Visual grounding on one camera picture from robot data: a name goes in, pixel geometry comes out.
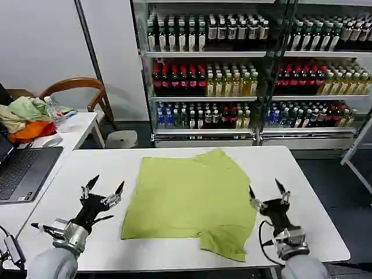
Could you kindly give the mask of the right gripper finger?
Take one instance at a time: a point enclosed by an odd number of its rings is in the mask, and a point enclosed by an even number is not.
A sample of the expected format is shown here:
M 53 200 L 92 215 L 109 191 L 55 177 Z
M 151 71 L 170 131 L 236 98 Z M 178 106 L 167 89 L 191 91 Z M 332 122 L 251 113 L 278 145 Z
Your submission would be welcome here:
M 265 203 L 256 198 L 251 185 L 249 186 L 249 196 L 249 203 L 253 208 L 255 208 L 256 210 L 265 210 L 265 208 L 267 208 L 267 205 Z
M 275 179 L 275 182 L 277 184 L 277 187 L 282 195 L 282 198 L 281 198 L 281 204 L 285 204 L 285 205 L 289 205 L 289 198 L 291 196 L 291 192 L 290 191 L 287 191 L 283 184 L 280 183 L 277 179 Z

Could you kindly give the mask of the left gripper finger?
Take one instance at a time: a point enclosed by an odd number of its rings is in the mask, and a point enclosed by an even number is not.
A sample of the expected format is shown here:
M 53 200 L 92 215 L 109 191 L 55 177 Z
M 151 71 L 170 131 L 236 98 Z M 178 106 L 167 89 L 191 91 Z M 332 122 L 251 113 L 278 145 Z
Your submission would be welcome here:
M 88 199 L 89 194 L 93 189 L 94 185 L 96 184 L 98 178 L 99 174 L 96 175 L 94 178 L 90 179 L 85 186 L 81 187 L 80 200 Z
M 114 207 L 121 202 L 121 194 L 123 193 L 123 188 L 125 181 L 122 181 L 118 186 L 114 194 L 107 196 L 106 198 L 101 199 L 101 203 L 107 205 L 108 207 Z

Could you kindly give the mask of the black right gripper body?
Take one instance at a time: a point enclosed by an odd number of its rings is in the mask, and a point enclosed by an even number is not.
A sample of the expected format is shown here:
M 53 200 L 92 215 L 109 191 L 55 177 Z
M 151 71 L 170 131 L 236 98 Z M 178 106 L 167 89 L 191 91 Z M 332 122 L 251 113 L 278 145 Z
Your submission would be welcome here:
M 259 212 L 271 220 L 274 226 L 274 233 L 281 233 L 286 228 L 289 230 L 294 228 L 287 216 L 288 210 L 289 203 L 285 203 L 282 199 L 277 198 L 264 201 L 260 206 Z

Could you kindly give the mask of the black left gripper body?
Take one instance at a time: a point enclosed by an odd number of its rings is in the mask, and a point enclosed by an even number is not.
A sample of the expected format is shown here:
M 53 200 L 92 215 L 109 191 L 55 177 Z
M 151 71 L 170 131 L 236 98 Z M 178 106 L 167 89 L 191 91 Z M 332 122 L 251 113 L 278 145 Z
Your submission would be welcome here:
M 84 228 L 88 233 L 92 232 L 92 226 L 99 221 L 107 220 L 112 218 L 112 215 L 108 215 L 99 219 L 96 219 L 97 215 L 101 212 L 106 212 L 110 209 L 108 204 L 104 204 L 104 196 L 89 194 L 87 199 L 80 199 L 82 204 L 81 210 L 77 216 L 70 220 L 71 223 L 76 224 Z

